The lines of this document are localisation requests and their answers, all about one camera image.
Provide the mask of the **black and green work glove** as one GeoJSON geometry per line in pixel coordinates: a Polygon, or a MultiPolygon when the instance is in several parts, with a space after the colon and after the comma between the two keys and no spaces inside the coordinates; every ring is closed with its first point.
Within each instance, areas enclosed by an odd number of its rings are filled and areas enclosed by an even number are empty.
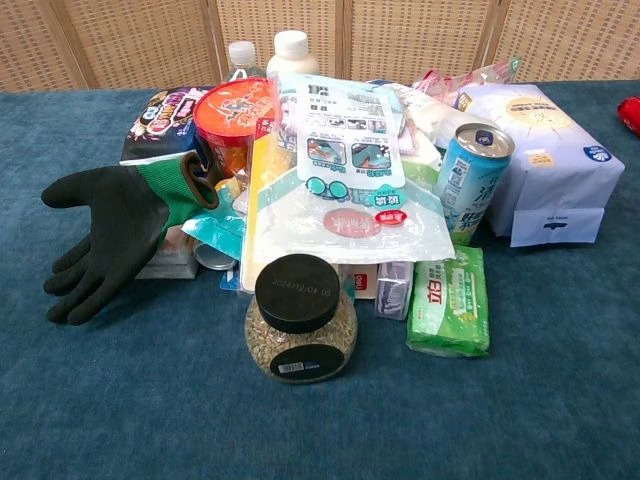
{"type": "Polygon", "coordinates": [[[132,281],[163,244],[169,228],[219,205],[220,170],[194,152],[147,164],[80,171],[49,185],[43,203],[86,206],[90,230],[57,259],[45,292],[59,296],[53,323],[91,320],[132,281]]]}

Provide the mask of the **clear plastic bag with print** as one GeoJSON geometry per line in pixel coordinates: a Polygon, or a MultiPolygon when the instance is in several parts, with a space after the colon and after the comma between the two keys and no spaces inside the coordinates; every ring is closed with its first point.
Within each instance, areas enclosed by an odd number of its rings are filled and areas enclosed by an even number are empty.
{"type": "Polygon", "coordinates": [[[281,73],[256,128],[240,267],[252,291],[270,262],[439,261],[454,254],[439,199],[409,180],[404,107],[391,84],[281,73]]]}

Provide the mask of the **white box with red label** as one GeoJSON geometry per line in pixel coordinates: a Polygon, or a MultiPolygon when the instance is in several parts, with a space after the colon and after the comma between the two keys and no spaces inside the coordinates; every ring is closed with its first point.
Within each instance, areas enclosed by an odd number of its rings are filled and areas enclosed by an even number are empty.
{"type": "Polygon", "coordinates": [[[343,289],[352,299],[374,300],[377,288],[377,264],[339,265],[343,289]]]}

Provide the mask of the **small grey wrapped box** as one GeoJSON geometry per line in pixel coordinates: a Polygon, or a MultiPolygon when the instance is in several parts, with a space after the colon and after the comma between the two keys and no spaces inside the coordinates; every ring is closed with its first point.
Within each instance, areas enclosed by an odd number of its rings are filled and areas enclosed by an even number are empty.
{"type": "Polygon", "coordinates": [[[414,279],[413,262],[387,262],[378,265],[375,314],[377,317],[405,321],[414,279]]]}

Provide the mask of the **glass jar with black lid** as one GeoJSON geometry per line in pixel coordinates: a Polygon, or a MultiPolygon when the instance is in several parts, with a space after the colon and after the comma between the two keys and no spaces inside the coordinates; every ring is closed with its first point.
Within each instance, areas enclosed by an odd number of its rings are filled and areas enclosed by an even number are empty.
{"type": "Polygon", "coordinates": [[[358,321],[333,266],[312,255],[290,254],[258,275],[244,333],[249,353],[266,375],[313,383],[346,366],[358,321]]]}

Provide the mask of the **teal plastic pouch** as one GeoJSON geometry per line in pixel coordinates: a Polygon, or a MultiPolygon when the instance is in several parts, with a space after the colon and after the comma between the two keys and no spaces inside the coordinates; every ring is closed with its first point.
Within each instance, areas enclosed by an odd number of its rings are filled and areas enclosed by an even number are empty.
{"type": "Polygon", "coordinates": [[[239,261],[242,257],[246,215],[228,203],[220,203],[215,210],[203,210],[186,220],[182,231],[239,261]]]}

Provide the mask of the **small silver can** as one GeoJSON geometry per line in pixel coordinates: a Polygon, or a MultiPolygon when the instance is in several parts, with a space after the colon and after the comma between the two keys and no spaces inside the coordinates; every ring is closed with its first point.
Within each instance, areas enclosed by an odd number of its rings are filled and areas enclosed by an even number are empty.
{"type": "Polygon", "coordinates": [[[197,262],[209,270],[232,270],[237,264],[237,260],[233,257],[199,240],[194,242],[192,252],[197,262]]]}

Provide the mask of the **white and green package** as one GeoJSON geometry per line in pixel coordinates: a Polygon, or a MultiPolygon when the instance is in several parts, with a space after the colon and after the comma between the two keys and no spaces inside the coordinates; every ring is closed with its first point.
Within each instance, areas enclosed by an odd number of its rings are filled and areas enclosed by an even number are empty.
{"type": "Polygon", "coordinates": [[[456,126],[458,113],[453,107],[414,88],[392,83],[404,107],[405,127],[413,147],[401,148],[404,172],[409,180],[430,191],[437,182],[446,150],[456,126]]]}

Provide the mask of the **red instant noodle cup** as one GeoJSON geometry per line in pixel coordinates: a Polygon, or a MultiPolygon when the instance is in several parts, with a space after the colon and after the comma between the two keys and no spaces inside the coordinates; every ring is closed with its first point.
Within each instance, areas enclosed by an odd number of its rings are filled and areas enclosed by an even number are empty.
{"type": "Polygon", "coordinates": [[[271,118],[273,106],[266,78],[250,77],[220,84],[196,104],[196,138],[208,148],[222,178],[245,170],[256,122],[271,118]]]}

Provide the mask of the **green soap bar package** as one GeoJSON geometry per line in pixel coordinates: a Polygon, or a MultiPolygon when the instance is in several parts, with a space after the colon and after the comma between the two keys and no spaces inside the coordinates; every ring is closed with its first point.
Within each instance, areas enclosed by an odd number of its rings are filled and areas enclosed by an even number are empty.
{"type": "Polygon", "coordinates": [[[453,259],[415,264],[406,345],[442,357],[489,353],[489,302],[480,248],[457,246],[453,259]]]}

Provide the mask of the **white small box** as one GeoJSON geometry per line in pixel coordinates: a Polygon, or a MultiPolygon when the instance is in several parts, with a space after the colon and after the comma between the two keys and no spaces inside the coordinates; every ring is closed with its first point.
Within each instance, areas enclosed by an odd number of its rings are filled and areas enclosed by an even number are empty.
{"type": "Polygon", "coordinates": [[[170,227],[162,245],[136,275],[136,279],[194,279],[199,263],[195,259],[193,246],[194,238],[183,232],[181,226],[170,227]]]}

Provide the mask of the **light blue drink can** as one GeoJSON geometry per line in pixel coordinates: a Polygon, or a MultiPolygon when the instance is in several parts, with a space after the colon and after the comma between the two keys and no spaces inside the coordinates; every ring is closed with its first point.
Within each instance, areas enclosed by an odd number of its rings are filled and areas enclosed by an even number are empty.
{"type": "Polygon", "coordinates": [[[514,150],[512,138],[497,127],[466,123],[456,129],[434,186],[454,244],[471,241],[514,150]]]}

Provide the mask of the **dark colourful snack bag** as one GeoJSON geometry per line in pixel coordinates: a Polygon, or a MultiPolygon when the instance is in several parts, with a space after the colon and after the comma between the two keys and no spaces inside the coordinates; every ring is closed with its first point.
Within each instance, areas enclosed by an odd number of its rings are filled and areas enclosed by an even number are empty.
{"type": "Polygon", "coordinates": [[[182,86],[157,92],[147,102],[125,138],[120,164],[133,165],[155,157],[194,150],[204,159],[196,139],[193,114],[210,87],[182,86]]]}

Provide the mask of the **woven folding screen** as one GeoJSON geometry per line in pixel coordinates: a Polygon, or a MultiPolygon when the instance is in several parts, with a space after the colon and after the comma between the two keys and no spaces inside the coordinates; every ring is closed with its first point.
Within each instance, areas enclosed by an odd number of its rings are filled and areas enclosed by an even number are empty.
{"type": "Polygon", "coordinates": [[[0,0],[0,92],[213,84],[300,30],[324,75],[410,83],[512,56],[521,81],[640,80],[640,0],[0,0]]]}

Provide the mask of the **red object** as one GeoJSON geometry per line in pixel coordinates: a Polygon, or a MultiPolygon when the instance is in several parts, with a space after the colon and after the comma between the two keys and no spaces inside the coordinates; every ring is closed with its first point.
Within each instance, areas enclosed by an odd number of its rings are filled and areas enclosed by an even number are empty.
{"type": "Polygon", "coordinates": [[[640,96],[630,96],[617,106],[617,114],[621,122],[640,138],[640,96]]]}

